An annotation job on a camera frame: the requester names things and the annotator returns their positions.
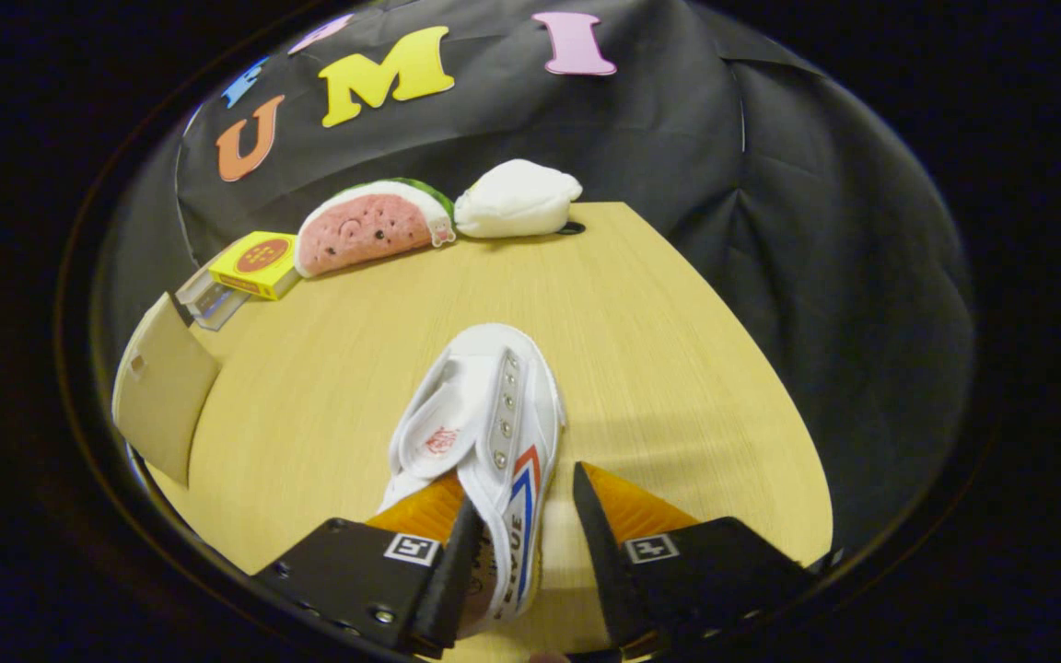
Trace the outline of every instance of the red circle logo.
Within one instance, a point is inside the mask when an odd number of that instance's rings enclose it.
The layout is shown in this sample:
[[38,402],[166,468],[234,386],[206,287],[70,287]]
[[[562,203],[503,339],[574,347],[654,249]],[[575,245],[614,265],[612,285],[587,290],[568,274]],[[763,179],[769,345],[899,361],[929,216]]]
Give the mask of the red circle logo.
[[290,241],[281,238],[265,240],[244,251],[244,256],[236,262],[236,272],[241,274],[261,272],[262,268],[281,260],[288,251],[290,251]]

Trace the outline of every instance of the light wood surface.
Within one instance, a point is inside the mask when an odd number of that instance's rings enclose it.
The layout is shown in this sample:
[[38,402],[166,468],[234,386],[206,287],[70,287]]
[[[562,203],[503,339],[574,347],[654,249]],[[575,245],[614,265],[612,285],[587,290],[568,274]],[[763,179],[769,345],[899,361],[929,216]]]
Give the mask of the light wood surface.
[[223,365],[184,488],[186,521],[254,574],[321,520],[366,520],[387,441],[460,329],[505,322],[539,344],[569,411],[543,511],[542,577],[511,625],[447,660],[525,660],[607,646],[572,466],[586,460],[700,520],[734,516],[796,561],[833,533],[817,452],[748,332],[682,257],[620,203],[572,206],[577,235],[458,240],[254,297],[222,331]]

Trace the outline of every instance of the black fabric backdrop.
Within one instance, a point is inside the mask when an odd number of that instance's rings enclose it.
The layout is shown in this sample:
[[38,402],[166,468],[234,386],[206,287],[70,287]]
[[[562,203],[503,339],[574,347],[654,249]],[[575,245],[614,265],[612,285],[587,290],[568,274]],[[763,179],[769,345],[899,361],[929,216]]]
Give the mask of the black fabric backdrop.
[[[540,11],[598,16],[618,72],[544,71]],[[321,126],[321,67],[351,53],[381,62],[401,35],[434,24],[450,27],[453,89]],[[521,157],[573,173],[581,200],[627,202],[711,282],[817,444],[835,545],[870,541],[926,487],[972,378],[968,273],[925,169],[841,85],[681,0],[372,3],[286,56],[302,36],[265,53],[234,108],[218,89],[189,128],[182,118],[123,200],[101,261],[114,366],[146,308],[231,240],[296,231],[345,186],[416,177],[455,197]],[[281,93],[264,163],[220,179],[215,138]],[[254,132],[249,122],[241,152]]]

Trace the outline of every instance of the cardboard box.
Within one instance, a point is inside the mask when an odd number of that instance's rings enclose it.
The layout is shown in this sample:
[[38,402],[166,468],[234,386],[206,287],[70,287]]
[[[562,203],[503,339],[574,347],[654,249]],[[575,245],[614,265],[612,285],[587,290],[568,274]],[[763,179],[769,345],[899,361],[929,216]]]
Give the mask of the cardboard box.
[[249,232],[211,263],[214,281],[266,299],[279,299],[300,277],[294,269],[297,235],[286,232]]

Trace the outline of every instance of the white sneaker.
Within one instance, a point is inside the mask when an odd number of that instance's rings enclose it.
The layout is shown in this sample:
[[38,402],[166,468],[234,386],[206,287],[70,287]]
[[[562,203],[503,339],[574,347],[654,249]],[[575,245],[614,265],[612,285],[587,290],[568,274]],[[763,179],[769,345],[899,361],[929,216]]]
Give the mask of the white sneaker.
[[455,469],[488,529],[491,547],[480,558],[492,563],[475,563],[474,610],[467,605],[459,638],[530,607],[542,495],[564,425],[555,376],[534,341],[506,325],[477,325],[441,352],[392,436],[380,512]]

